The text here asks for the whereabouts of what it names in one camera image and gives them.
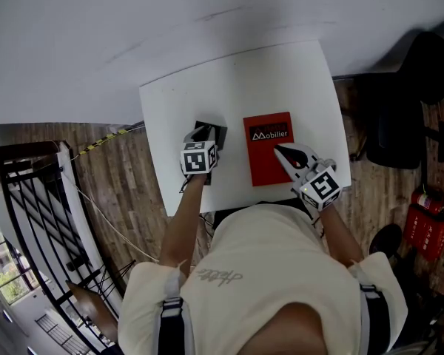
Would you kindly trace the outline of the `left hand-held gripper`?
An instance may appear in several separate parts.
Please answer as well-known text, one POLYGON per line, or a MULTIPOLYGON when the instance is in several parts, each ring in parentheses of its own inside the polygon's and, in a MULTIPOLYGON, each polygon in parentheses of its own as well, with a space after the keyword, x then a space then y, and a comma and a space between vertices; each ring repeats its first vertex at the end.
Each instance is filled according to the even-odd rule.
POLYGON ((193 129, 184 137, 180 153, 181 171, 184 175, 208 174, 218 162, 218 130, 213 125, 193 129), (198 140, 203 129, 204 140, 198 140))

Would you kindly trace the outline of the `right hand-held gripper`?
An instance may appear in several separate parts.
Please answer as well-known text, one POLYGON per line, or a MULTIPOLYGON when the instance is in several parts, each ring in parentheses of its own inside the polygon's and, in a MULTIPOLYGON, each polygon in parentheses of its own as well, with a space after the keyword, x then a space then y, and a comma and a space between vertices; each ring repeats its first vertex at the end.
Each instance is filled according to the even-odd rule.
POLYGON ((292 192, 319 212, 340 196, 337 164, 333 159, 317 158, 309 147, 299 143, 275 145, 274 153, 286 174, 294 181, 292 192))

